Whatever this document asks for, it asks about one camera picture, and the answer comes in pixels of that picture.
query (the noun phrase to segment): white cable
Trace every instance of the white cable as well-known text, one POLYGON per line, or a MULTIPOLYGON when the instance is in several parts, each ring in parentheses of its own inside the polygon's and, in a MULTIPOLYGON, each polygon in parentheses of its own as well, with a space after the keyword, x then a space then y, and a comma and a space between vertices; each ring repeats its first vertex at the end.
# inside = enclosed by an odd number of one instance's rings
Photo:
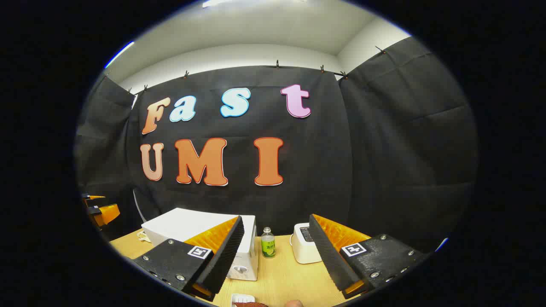
POLYGON ((135 190, 134 189, 133 189, 133 196, 135 198, 135 205, 136 205, 136 209, 138 210, 138 214, 140 214, 140 217, 142 218, 142 221, 146 222, 146 220, 144 219, 144 216, 142 215, 142 212, 140 212, 140 208, 138 208, 137 196, 135 195, 135 190))

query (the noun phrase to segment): hand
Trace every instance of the hand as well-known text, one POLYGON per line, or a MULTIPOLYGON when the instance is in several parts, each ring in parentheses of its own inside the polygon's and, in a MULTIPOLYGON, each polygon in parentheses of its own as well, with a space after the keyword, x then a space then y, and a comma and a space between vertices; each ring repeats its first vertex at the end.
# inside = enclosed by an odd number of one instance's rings
POLYGON ((288 301, 284 307, 304 307, 304 305, 301 303, 300 300, 291 300, 291 301, 288 301))

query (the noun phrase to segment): black fabric backdrop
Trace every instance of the black fabric backdrop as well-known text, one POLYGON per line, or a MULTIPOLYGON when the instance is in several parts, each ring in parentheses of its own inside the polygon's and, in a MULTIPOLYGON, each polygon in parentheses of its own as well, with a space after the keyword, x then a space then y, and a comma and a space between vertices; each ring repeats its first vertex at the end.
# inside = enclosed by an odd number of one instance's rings
POLYGON ((75 164, 80 191, 116 203, 120 215, 102 227, 108 239, 135 231, 142 222, 134 205, 124 158, 127 120, 134 95, 102 76, 78 120, 75 164))
POLYGON ((458 83, 410 37, 339 81, 351 127, 349 225, 433 251, 469 205, 477 134, 458 83))
MULTIPOLYGON (((256 215, 261 231, 290 234, 294 224, 308 221, 316 213, 346 223, 351 200, 351 141, 347 115, 334 74, 320 70, 283 67, 237 67, 198 73, 153 87, 138 95, 131 113, 127 138, 127 160, 136 199, 142 214, 151 219, 175 207, 200 211, 256 215), (281 89, 292 84, 309 92, 303 98, 311 115, 292 117, 281 89), (249 108, 239 117, 224 118, 222 94, 235 87, 251 92, 249 108), (195 116, 173 123, 169 114, 174 103, 187 95, 197 98, 195 116), (163 111, 155 131, 142 135, 147 107, 165 97, 171 103, 163 111), (258 186, 259 156, 255 139, 275 137, 284 144, 278 151, 278 186, 258 186), (227 186, 176 182, 179 139, 190 139, 198 154, 209 138, 223 138, 224 175, 227 186), (163 143, 163 177, 147 179, 142 170, 141 144, 163 143)), ((154 151, 150 163, 155 169, 154 151)))
MULTIPOLYGON (((108 96, 103 93, 107 88, 99 86, 90 99, 96 106, 83 112, 91 120, 87 130, 79 129, 89 131, 84 134, 89 141, 78 141, 87 149, 76 151, 78 171, 85 174, 80 186, 125 197, 120 207, 122 215, 128 211, 125 230, 117 236, 140 227, 134 190, 147 220, 181 207, 256 215, 258 229, 269 226, 274 234, 290 234, 294 224, 315 213, 368 235, 387 233, 432 251, 470 201, 477 167, 474 120, 457 82, 415 39, 385 51, 339 81, 332 73, 295 67, 198 73, 140 92, 133 111, 134 97, 105 79, 101 84, 116 88, 117 95, 108 96), (302 99, 311 108, 307 118, 294 118, 286 109, 280 90, 292 84, 310 94, 302 99), (224 118, 222 94, 235 87, 251 91, 249 109, 224 118), (197 98, 194 118, 171 122, 174 103, 187 95, 197 98), (156 130, 142 135, 147 107, 166 97, 171 102, 156 130), (174 143, 190 139, 199 154, 213 137, 228 142, 223 170, 229 184, 177 183, 174 143), (260 137, 284 141, 278 158, 284 182, 278 186, 254 183, 259 161, 253 142, 260 137), (140 145, 154 143, 164 144, 159 181, 147 179, 142 170, 140 145)), ((155 169, 153 150, 150 163, 155 169)))

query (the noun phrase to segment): white box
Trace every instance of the white box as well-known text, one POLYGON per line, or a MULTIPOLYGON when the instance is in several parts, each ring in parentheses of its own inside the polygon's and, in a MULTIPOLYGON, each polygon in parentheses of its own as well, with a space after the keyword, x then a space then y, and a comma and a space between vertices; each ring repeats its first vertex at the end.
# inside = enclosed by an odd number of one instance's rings
MULTIPOLYGON (((144 232, 157 246, 167 239, 185 241, 216 225, 226 222, 237 214, 215 214, 175 208, 142 224, 144 232)), ((258 280, 259 246, 255 244, 256 217, 241 215, 245 234, 228 272, 228 278, 258 280)))

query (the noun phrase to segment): pink letter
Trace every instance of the pink letter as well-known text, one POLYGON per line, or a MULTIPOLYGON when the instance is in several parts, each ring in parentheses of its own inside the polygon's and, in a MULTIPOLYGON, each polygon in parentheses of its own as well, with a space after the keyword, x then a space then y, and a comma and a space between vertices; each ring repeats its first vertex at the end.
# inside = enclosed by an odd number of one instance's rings
POLYGON ((290 115, 304 118, 311 114, 311 109, 304 108, 301 98, 309 98, 309 92, 302 91, 299 84, 290 85, 281 90, 281 94, 286 95, 286 108, 290 115))

